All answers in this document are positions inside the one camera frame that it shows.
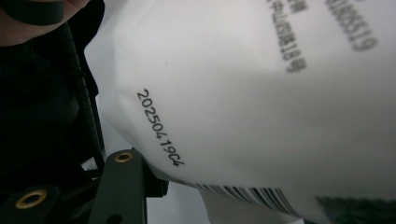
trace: black plastic part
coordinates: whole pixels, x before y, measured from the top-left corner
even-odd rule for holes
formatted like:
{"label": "black plastic part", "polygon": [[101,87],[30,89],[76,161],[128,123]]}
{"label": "black plastic part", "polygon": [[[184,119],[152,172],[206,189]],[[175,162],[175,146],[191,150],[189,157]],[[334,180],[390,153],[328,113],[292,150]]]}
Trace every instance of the black plastic part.
{"label": "black plastic part", "polygon": [[3,0],[6,13],[17,21],[33,25],[52,25],[64,18],[64,2],[35,2],[29,0]]}
{"label": "black plastic part", "polygon": [[143,157],[137,150],[111,154],[106,159],[89,224],[147,223],[143,172]]}
{"label": "black plastic part", "polygon": [[[24,204],[33,204],[39,202],[35,192],[44,192],[41,196],[44,199],[31,207],[18,208],[16,205],[21,204],[21,199],[25,195]],[[60,191],[53,186],[37,186],[23,190],[10,197],[0,208],[0,220],[2,224],[50,224],[56,223],[57,205],[60,201]]]}

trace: brass screw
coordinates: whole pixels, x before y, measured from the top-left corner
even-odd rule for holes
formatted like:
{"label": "brass screw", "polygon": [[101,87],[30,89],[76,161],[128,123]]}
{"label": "brass screw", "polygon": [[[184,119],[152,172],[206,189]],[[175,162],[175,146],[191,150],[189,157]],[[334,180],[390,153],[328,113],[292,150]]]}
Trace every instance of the brass screw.
{"label": "brass screw", "polygon": [[118,155],[116,157],[116,161],[117,162],[126,162],[126,161],[130,161],[132,159],[133,155],[130,152],[123,152],[120,155]]}
{"label": "brass screw", "polygon": [[15,204],[18,209],[34,207],[47,198],[47,192],[43,189],[36,189],[23,195]]}

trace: black metal bracket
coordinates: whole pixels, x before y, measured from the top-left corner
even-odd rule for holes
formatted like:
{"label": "black metal bracket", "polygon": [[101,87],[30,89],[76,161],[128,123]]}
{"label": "black metal bracket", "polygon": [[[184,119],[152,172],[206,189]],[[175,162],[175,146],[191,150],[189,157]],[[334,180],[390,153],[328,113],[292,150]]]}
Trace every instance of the black metal bracket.
{"label": "black metal bracket", "polygon": [[33,186],[14,194],[0,208],[0,223],[148,223],[146,198],[166,195],[167,187],[137,150],[126,149],[107,157],[99,178],[72,192]]}

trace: plastic packaging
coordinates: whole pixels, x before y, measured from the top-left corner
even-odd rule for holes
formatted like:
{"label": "plastic packaging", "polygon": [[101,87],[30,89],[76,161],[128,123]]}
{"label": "plastic packaging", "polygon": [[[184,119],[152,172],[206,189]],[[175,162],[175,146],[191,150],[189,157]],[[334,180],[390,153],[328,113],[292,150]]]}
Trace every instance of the plastic packaging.
{"label": "plastic packaging", "polygon": [[102,115],[158,177],[317,223],[394,214],[395,8],[107,1],[86,56]]}

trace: human hand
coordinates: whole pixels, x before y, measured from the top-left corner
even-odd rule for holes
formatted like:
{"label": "human hand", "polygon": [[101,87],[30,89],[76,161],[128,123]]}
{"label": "human hand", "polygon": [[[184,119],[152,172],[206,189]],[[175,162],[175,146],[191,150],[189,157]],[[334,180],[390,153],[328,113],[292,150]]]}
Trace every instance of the human hand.
{"label": "human hand", "polygon": [[63,0],[63,2],[64,19],[57,24],[47,26],[37,26],[16,21],[8,16],[0,4],[0,47],[18,45],[55,30],[72,18],[80,9],[84,8],[90,0]]}

